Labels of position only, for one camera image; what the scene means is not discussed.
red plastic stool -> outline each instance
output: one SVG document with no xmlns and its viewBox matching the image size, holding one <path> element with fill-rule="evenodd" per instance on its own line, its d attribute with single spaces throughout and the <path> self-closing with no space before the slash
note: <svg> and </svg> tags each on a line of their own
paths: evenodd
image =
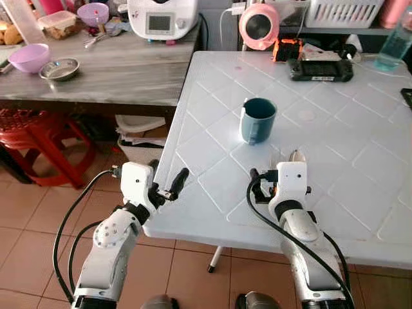
<svg viewBox="0 0 412 309">
<path fill-rule="evenodd" d="M 72 166 L 64 157 L 62 140 L 81 138 L 88 146 L 83 160 Z M 96 149 L 93 142 L 69 117 L 45 111 L 0 110 L 0 142 L 13 159 L 38 185 L 54 186 L 70 182 L 83 186 L 82 174 L 93 163 Z M 29 149 L 25 156 L 19 150 Z M 60 172 L 58 176 L 39 177 L 33 170 L 36 158 L 43 154 Z"/>
</svg>

blue mug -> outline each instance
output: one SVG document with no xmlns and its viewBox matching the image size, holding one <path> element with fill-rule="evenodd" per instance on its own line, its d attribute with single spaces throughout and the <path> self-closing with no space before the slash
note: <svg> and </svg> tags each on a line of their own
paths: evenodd
<svg viewBox="0 0 412 309">
<path fill-rule="evenodd" d="M 265 98 L 247 100 L 240 116 L 240 135 L 249 145 L 265 141 L 272 131 L 276 105 Z"/>
</svg>

tiled floor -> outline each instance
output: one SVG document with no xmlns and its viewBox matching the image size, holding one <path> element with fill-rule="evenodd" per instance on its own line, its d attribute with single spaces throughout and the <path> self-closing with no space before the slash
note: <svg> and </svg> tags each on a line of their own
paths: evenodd
<svg viewBox="0 0 412 309">
<path fill-rule="evenodd" d="M 79 156 L 77 150 L 70 155 Z M 122 154 L 103 151 L 86 177 L 125 161 Z M 122 203 L 118 186 L 118 180 L 107 177 L 69 220 L 59 252 L 65 279 L 73 236 Z M 22 185 L 0 169 L 0 308 L 69 308 L 53 273 L 52 247 L 58 224 L 78 194 L 68 185 Z M 79 242 L 76 277 L 91 247 L 89 237 Z M 300 309 L 284 256 L 227 248 L 215 273 L 209 274 L 213 252 L 208 245 L 142 236 L 129 260 L 118 308 L 139 308 L 151 296 L 168 293 L 183 309 L 233 309 L 239 293 L 257 290 L 275 297 L 283 309 Z M 358 309 L 412 309 L 412 271 L 360 265 L 350 269 Z"/>
</svg>

white tiled tabletop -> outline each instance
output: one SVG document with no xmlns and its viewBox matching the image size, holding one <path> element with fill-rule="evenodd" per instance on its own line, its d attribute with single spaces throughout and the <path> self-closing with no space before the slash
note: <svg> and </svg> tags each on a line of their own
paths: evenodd
<svg viewBox="0 0 412 309">
<path fill-rule="evenodd" d="M 403 66 L 390 77 L 361 65 L 347 83 L 293 82 L 269 53 L 196 52 L 156 181 L 169 187 L 182 167 L 191 174 L 145 233 L 280 252 L 279 235 L 247 207 L 248 172 L 300 149 L 312 187 L 306 208 L 349 261 L 412 268 L 412 112 L 400 95 L 412 79 Z M 238 135 L 252 97 L 278 108 L 270 138 L 254 146 Z"/>
</svg>

metal bowl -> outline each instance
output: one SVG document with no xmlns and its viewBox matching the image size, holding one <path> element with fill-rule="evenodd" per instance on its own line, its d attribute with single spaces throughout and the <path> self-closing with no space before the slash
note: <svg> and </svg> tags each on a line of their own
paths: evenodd
<svg viewBox="0 0 412 309">
<path fill-rule="evenodd" d="M 72 78 L 79 69 L 79 62 L 76 59 L 58 59 L 46 63 L 39 72 L 42 79 L 61 82 Z"/>
</svg>

